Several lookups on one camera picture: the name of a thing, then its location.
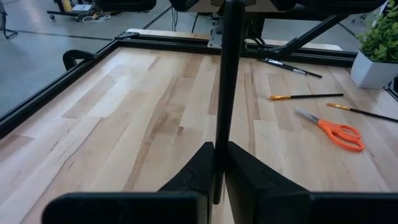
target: scissors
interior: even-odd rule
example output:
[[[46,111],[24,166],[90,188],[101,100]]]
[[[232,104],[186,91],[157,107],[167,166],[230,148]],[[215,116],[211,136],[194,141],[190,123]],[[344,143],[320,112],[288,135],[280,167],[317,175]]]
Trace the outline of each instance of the scissors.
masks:
[[[308,118],[310,121],[315,122],[320,128],[322,128],[322,130],[324,130],[324,132],[326,132],[329,139],[336,145],[355,152],[362,152],[365,148],[365,145],[361,141],[361,133],[359,133],[357,129],[345,124],[335,124],[330,121],[317,118],[303,109],[296,108],[296,113]],[[347,144],[342,141],[342,139],[356,144],[357,146]]]

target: wood grain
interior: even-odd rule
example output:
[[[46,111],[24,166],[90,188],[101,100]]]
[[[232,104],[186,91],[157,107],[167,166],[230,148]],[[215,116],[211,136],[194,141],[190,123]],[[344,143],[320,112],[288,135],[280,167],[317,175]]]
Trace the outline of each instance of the wood grain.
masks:
[[[115,50],[0,141],[0,223],[40,223],[46,204],[67,192],[159,189],[215,140],[219,65],[219,56]],[[397,117],[397,102],[384,90],[357,88],[343,68],[295,65],[323,78],[241,59],[231,140],[309,190],[397,191],[398,126],[326,106]],[[267,100],[332,92],[345,96]],[[364,152],[334,145],[296,107],[358,128]],[[225,189],[212,219],[233,222]]]

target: paintbrush handle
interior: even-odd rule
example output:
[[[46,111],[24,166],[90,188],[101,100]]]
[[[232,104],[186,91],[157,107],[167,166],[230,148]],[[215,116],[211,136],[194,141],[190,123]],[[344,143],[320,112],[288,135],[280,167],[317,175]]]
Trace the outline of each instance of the paintbrush handle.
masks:
[[[355,113],[365,114],[365,115],[368,115],[368,116],[372,116],[374,118],[385,119],[387,121],[393,121],[393,122],[398,123],[398,119],[389,118],[389,117],[386,117],[386,116],[382,116],[382,115],[378,115],[378,114],[374,114],[374,113],[370,113],[370,112],[367,112],[367,111],[362,111],[362,110],[358,110],[358,109],[354,109],[354,108],[350,108],[349,110],[352,111],[352,112],[355,112]]]
[[[344,96],[344,93],[334,93],[334,94],[317,94],[317,95],[293,95],[290,96],[291,99],[302,99],[302,98],[321,98],[321,97],[335,97]]]

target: gray floor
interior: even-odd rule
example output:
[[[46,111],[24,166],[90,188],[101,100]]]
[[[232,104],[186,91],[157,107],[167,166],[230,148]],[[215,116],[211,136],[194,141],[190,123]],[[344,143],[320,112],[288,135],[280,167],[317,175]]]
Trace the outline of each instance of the gray floor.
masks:
[[[96,52],[128,28],[147,27],[170,7],[168,0],[158,0],[156,7],[148,13],[125,12],[108,21],[86,24],[63,16],[50,20],[46,10],[57,10],[52,0],[3,2],[9,14],[7,28],[18,30],[19,35],[10,40],[0,35],[0,117],[64,73],[61,58],[67,50]],[[171,19],[169,10],[148,29],[172,30]],[[192,13],[179,13],[177,31],[191,32],[194,20]],[[268,19],[262,36],[290,40],[317,24],[314,21]],[[209,34],[211,28],[209,17],[199,17],[195,33]],[[356,38],[341,26],[334,26],[313,42],[336,44],[343,50],[358,51]]]

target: black aluminum frame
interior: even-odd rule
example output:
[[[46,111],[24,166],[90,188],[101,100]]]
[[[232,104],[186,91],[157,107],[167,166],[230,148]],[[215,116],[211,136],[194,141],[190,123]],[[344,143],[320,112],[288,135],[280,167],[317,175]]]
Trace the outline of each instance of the black aluminum frame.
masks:
[[[48,84],[36,94],[32,95],[20,105],[0,117],[0,139],[10,133],[14,128],[24,122],[28,117],[41,109],[50,100],[56,97],[74,81],[83,76],[89,69],[102,61],[107,55],[119,47],[134,47],[138,49],[169,50],[176,52],[189,52],[196,54],[221,55],[221,49],[207,47],[208,40],[186,37],[165,37],[158,35],[132,35],[131,39],[115,39],[99,50],[96,54],[75,64],[82,53],[78,50],[71,50],[64,55],[63,61],[67,72]],[[266,45],[265,49],[273,49],[275,45]],[[241,56],[246,58],[266,58],[288,62],[312,63],[317,65],[332,65],[340,67],[352,66],[356,53],[338,50],[322,50],[301,48],[290,55],[280,55],[277,52],[259,50],[256,44],[246,44],[241,51]]]

